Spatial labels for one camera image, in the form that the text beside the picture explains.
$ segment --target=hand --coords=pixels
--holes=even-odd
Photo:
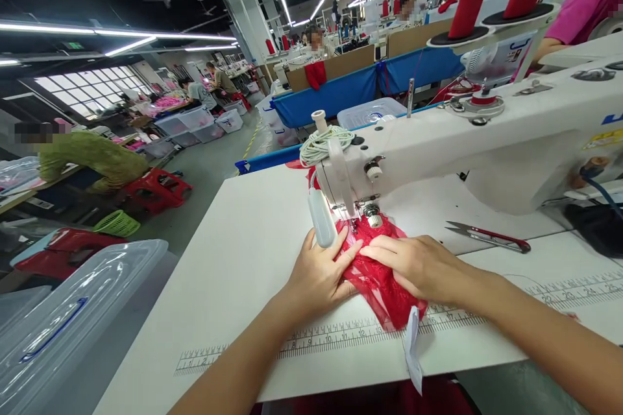
[[[360,254],[394,270],[394,278],[410,294],[424,300],[478,311],[485,282],[495,274],[470,266],[428,235],[392,239],[381,235]]]
[[[333,261],[347,235],[348,228],[344,227],[334,245],[326,249],[313,244],[314,229],[305,237],[290,278],[275,296],[281,311],[296,320],[297,325],[322,316],[357,293],[353,284],[341,277],[363,242],[357,241]]]

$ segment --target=green basket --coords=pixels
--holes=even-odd
[[[120,209],[100,220],[95,227],[93,227],[93,231],[125,238],[132,235],[135,231],[140,229],[140,227],[140,222],[134,220]]]

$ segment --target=paper tag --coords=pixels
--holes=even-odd
[[[417,328],[419,327],[420,312],[417,307],[411,307],[409,322],[407,323],[407,333],[404,338],[404,358],[407,360],[407,369],[411,382],[415,389],[422,395],[422,368],[415,354],[415,342],[417,340]]]

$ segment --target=scissors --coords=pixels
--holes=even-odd
[[[447,222],[457,228],[446,227],[446,229],[451,230],[454,233],[458,233],[459,235],[463,235],[464,237],[473,238],[474,240],[480,240],[485,243],[493,244],[495,246],[501,246],[502,248],[507,248],[508,250],[513,250],[521,254],[530,253],[530,251],[532,250],[530,244],[523,240],[514,239],[512,237],[507,237],[506,235],[500,235],[499,233],[483,230],[481,228],[469,226],[460,222],[452,222],[451,220],[447,220]],[[510,243],[503,243],[496,239],[504,240]]]

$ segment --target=blue divider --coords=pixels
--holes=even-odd
[[[464,70],[459,57],[452,50],[425,47],[379,64],[378,84],[384,95],[394,95],[408,91],[411,78],[415,78],[415,87],[419,88],[425,84],[454,78]]]
[[[284,125],[298,128],[312,124],[312,112],[318,109],[326,112],[326,118],[332,118],[341,110],[373,101],[375,93],[376,66],[372,65],[327,81],[318,91],[310,88],[273,99],[272,107]]]

